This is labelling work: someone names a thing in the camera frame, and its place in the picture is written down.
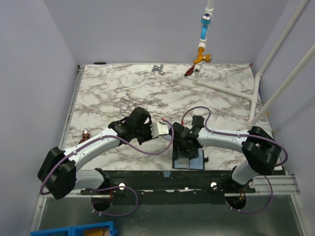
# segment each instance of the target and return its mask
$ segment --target purple cable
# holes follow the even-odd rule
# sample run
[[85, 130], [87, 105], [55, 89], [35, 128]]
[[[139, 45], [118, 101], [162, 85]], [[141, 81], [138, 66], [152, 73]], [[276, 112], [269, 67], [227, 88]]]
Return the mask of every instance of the purple cable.
[[[136, 151], [139, 151], [140, 153], [143, 153], [143, 154], [146, 154], [146, 155], [159, 155], [159, 154], [161, 154], [161, 153], [167, 151], [167, 150], [169, 149], [169, 147], [172, 145], [173, 140], [174, 140], [174, 128], [173, 128], [171, 122], [169, 122], [168, 120], [165, 120], [165, 119], [162, 119], [162, 120], [165, 121], [166, 123], [168, 123], [168, 125], [170, 125], [171, 131], [172, 131], [171, 141], [169, 142], [169, 144], [167, 145], [167, 147], [166, 147], [164, 150], [162, 150], [162, 151], [158, 151], [158, 152], [147, 152], [147, 151], [143, 151], [143, 150], [141, 150], [141, 149], [135, 147], [134, 145], [130, 144], [130, 143], [127, 142], [126, 140], [124, 140], [124, 139], [122, 139], [122, 138], [120, 138], [120, 137], [118, 137], [118, 136], [114, 136], [114, 135], [104, 135], [104, 136], [102, 136], [102, 139], [106, 139], [106, 138], [118, 139], [118, 140], [122, 141], [124, 144], [127, 144], [128, 146], [132, 147], [132, 148], [135, 149]], [[94, 143], [94, 142], [96, 142], [96, 141], [99, 141], [99, 140], [101, 140], [101, 138], [93, 139], [93, 140], [90, 140], [90, 141], [88, 141], [88, 142], [85, 141], [84, 144], [83, 144], [82, 146], [78, 147], [75, 151], [76, 151], [76, 152], [79, 152], [80, 150], [86, 148], [86, 147], [89, 146], [90, 144], [92, 144], [92, 143]], [[45, 187], [45, 185], [46, 185], [48, 179], [49, 179], [50, 176], [53, 174], [53, 172], [59, 167], [59, 165], [61, 165], [65, 160], [67, 160], [69, 157], [71, 157], [71, 156], [73, 156], [73, 155], [74, 155], [73, 152], [69, 153], [67, 156], [65, 156], [63, 159], [61, 159], [61, 160], [51, 169], [51, 171], [48, 173], [47, 177], [46, 177], [45, 180], [43, 181], [42, 185], [40, 186], [39, 193], [40, 193], [41, 195], [47, 195], [47, 194], [50, 193], [49, 191], [48, 191], [48, 192], [43, 192], [44, 187]]]
[[100, 212], [100, 211], [95, 210], [95, 209], [94, 209], [94, 203], [91, 202], [91, 206], [92, 206], [92, 208], [93, 208], [92, 213], [95, 211], [95, 212], [100, 213], [100, 214], [102, 214], [102, 215], [114, 216], [114, 217], [123, 217], [123, 216], [128, 216], [128, 215], [132, 214], [132, 213], [137, 209], [137, 207], [138, 207], [138, 196], [137, 196], [136, 191], [134, 191], [132, 188], [127, 187], [127, 186], [124, 186], [124, 187], [115, 186], [115, 187], [110, 187], [110, 188], [94, 189], [94, 191], [97, 191], [97, 192], [98, 192], [98, 191], [108, 191], [108, 190], [117, 189], [117, 188], [126, 188], [126, 189], [129, 189], [129, 190], [134, 194], [134, 196], [136, 197], [136, 203], [135, 203], [133, 209], [132, 209], [131, 211], [129, 211], [128, 213], [125, 213], [125, 214], [120, 214], [120, 215], [109, 214], [109, 213], [104, 213], [104, 212]]
[[242, 214], [256, 214], [256, 213], [260, 213], [260, 212], [264, 211], [265, 209], [267, 209], [267, 208], [271, 205], [271, 203], [272, 203], [272, 201], [273, 201], [273, 198], [274, 198], [274, 190], [272, 189], [271, 182], [270, 182], [270, 180], [267, 178], [267, 176], [264, 176], [264, 177], [265, 177], [266, 180], [268, 181], [268, 184], [269, 184], [269, 186], [270, 186], [270, 191], [271, 191], [270, 199], [269, 199], [269, 202], [267, 203], [266, 206], [264, 206], [262, 209], [259, 209], [259, 210], [256, 210], [256, 211], [242, 211], [242, 210], [237, 210], [237, 209], [231, 207], [231, 205], [230, 205], [227, 201], [225, 201], [226, 204], [230, 207], [230, 209], [231, 209], [232, 211], [235, 211], [235, 212], [238, 212], [238, 213], [242, 213]]
[[[219, 135], [226, 135], [226, 136], [233, 136], [233, 137], [238, 137], [237, 134], [233, 134], [233, 133], [225, 133], [225, 132], [219, 132], [219, 131], [215, 131], [215, 130], [211, 130], [208, 128], [207, 126], [207, 123], [208, 123], [208, 120], [210, 119], [210, 116], [211, 116], [211, 111], [209, 108], [207, 107], [204, 107], [204, 106], [198, 106], [198, 107], [193, 107], [191, 109], [189, 109], [188, 111], [186, 111], [186, 113], [183, 115], [182, 117], [182, 123], [184, 122], [184, 118], [185, 116], [188, 114], [188, 112], [194, 110], [194, 109], [197, 109], [197, 108], [202, 108], [202, 109], [206, 109], [209, 114], [208, 114], [208, 117], [206, 118], [206, 121], [205, 121], [205, 129], [211, 133], [214, 133], [214, 134], [219, 134]], [[274, 145], [278, 146], [280, 149], [283, 150], [284, 154], [285, 154], [285, 158], [283, 160], [283, 162], [277, 164], [276, 166], [281, 166], [283, 165], [285, 162], [287, 162], [288, 158], [289, 158], [289, 154], [287, 153], [287, 150], [284, 148], [283, 145], [279, 144], [278, 142], [274, 141], [274, 140], [271, 140], [271, 139], [267, 139], [267, 138], [264, 138], [264, 137], [260, 137], [258, 135], [253, 135], [253, 134], [240, 134], [239, 137], [250, 137], [250, 138], [256, 138], [256, 139], [261, 139], [261, 140], [264, 140], [264, 141], [268, 141], [268, 142], [271, 142], [273, 143]]]

